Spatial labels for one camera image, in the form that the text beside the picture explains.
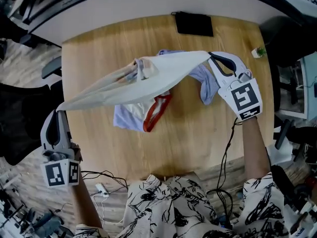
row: floor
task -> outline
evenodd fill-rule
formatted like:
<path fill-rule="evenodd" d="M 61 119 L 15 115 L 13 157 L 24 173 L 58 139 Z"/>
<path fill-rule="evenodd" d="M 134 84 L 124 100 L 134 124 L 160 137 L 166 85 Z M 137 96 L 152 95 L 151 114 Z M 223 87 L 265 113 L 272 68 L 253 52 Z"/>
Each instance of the floor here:
<path fill-rule="evenodd" d="M 4 84 L 14 85 L 18 87 L 38 87 L 45 84 L 51 84 L 58 80 L 58 77 L 49 77 L 47 80 L 41 79 L 42 68 L 52 59 L 60 55 L 60 48 L 55 46 L 39 45 L 32 50 L 28 47 L 9 42 L 6 58 L 0 64 L 0 82 Z M 20 173 L 21 179 L 15 183 L 15 187 L 19 192 L 19 196 L 14 194 L 10 189 L 7 192 L 12 196 L 17 206 L 23 201 L 28 208 L 35 207 L 37 211 L 43 213 L 50 210 L 60 209 L 65 203 L 70 203 L 67 188 L 48 189 L 44 184 L 40 164 L 43 162 L 41 150 L 37 149 L 30 153 L 18 165 L 11 167 L 4 158 L 0 158 L 1 173 L 8 169 L 12 169 L 13 173 Z M 196 174 L 202 180 L 206 190 L 216 187 L 220 166 L 215 166 L 208 170 L 196 171 Z M 301 160 L 292 163 L 286 168 L 286 172 L 294 184 L 303 182 L 309 173 L 309 167 L 304 165 Z M 238 212 L 239 199 L 236 193 L 245 181 L 243 158 L 236 159 L 227 163 L 226 168 L 226 189 L 233 196 L 233 212 Z M 105 179 L 103 183 L 108 191 L 114 191 L 120 186 L 112 181 Z M 94 180 L 88 180 L 86 183 L 89 192 L 95 193 Z M 102 216 L 102 197 L 94 197 L 98 203 L 98 213 Z M 127 193 L 124 189 L 114 192 L 104 202 L 105 218 L 110 222 L 118 222 L 123 217 Z M 221 202 L 215 194 L 210 195 L 210 202 L 221 214 L 223 212 Z M 75 229 L 75 220 L 73 208 L 71 204 L 65 204 L 63 210 L 58 213 L 65 221 L 64 226 Z M 121 231 L 121 226 L 105 224 L 104 229 L 108 231 L 110 236 L 115 236 Z"/>

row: person's arm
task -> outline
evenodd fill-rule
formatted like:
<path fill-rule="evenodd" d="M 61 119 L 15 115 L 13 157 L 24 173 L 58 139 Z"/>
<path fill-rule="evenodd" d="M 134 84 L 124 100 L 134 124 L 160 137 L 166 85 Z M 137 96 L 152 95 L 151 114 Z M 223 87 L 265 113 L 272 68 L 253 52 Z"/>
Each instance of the person's arm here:
<path fill-rule="evenodd" d="M 242 127 L 247 180 L 262 178 L 270 172 L 270 165 L 258 120 L 255 117 L 247 119 Z"/>
<path fill-rule="evenodd" d="M 84 224 L 90 227 L 102 228 L 95 206 L 90 198 L 84 180 L 79 172 L 79 184 L 71 186 L 70 194 L 73 200 L 76 224 Z"/>
<path fill-rule="evenodd" d="M 242 122 L 247 181 L 243 186 L 239 222 L 233 230 L 248 238 L 288 237 L 284 196 L 274 186 L 269 159 L 256 118 Z"/>

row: small pot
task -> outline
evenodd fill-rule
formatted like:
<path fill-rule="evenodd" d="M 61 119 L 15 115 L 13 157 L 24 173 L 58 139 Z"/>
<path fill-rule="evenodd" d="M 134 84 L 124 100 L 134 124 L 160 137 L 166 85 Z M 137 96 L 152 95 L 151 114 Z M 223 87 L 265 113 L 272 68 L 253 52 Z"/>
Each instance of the small pot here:
<path fill-rule="evenodd" d="M 258 49 L 258 48 L 253 49 L 253 50 L 251 51 L 251 53 L 252 53 L 252 55 L 253 55 L 254 58 L 260 58 L 260 56 L 258 55 L 257 49 Z"/>

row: patterned shirt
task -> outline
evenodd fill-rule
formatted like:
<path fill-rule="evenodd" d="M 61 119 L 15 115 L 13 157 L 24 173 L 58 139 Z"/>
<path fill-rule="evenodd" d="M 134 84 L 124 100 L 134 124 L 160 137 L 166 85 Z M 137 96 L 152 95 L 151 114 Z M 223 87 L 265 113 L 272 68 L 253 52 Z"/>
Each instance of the patterned shirt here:
<path fill-rule="evenodd" d="M 232 230 L 219 225 L 207 195 L 195 178 L 162 182 L 153 175 L 133 183 L 117 238 L 272 238 L 288 237 L 284 196 L 272 174 L 244 183 L 239 222 Z M 107 238 L 98 228 L 78 225 L 75 238 Z"/>

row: black device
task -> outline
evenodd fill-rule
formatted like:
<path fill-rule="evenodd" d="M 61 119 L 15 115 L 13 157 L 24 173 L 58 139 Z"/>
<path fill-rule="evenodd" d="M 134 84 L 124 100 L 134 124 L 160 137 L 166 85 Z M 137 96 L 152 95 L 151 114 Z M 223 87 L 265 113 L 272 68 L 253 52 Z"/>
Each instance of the black device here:
<path fill-rule="evenodd" d="M 174 12 L 177 31 L 180 34 L 193 34 L 213 37 L 211 18 L 203 14 Z"/>
<path fill-rule="evenodd" d="M 314 84 L 314 94 L 315 98 L 317 98 L 317 83 Z"/>

